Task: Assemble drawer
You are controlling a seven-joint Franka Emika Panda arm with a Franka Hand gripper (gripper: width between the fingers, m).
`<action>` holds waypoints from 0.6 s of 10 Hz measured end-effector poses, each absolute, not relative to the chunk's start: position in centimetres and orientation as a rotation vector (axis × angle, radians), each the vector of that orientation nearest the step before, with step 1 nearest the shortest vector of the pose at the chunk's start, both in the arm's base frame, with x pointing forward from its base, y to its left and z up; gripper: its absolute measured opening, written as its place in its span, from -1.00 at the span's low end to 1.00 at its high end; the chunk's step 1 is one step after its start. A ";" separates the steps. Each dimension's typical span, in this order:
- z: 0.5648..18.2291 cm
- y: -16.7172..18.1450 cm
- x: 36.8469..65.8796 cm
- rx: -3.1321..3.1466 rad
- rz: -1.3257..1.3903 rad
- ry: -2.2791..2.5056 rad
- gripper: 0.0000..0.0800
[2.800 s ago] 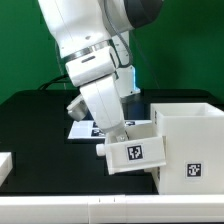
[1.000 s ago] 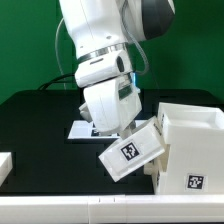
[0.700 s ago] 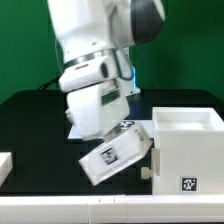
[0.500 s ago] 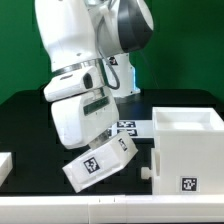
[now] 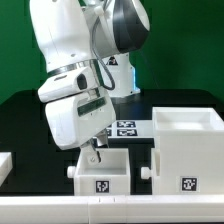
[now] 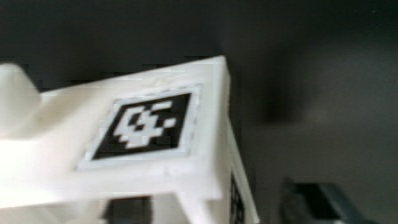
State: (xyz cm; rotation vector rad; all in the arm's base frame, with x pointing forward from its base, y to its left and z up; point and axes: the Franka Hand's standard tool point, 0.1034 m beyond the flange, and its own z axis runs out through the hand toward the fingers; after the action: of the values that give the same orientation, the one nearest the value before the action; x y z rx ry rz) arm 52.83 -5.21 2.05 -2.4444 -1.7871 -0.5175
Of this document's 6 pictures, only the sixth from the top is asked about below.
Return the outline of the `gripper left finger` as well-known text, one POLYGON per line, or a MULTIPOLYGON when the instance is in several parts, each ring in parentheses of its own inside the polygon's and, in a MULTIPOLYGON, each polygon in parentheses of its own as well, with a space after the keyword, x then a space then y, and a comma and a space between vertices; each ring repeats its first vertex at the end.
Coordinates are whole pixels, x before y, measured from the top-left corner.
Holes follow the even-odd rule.
POLYGON ((112 199, 103 219, 106 224, 151 224, 151 197, 112 199))

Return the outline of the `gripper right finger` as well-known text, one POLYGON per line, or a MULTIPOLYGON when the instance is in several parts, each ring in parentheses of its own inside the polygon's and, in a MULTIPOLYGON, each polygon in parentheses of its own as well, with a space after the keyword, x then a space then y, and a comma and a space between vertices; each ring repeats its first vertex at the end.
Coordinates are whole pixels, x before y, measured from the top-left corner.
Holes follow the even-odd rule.
POLYGON ((339 186, 284 179, 281 224, 380 224, 366 218, 339 186))

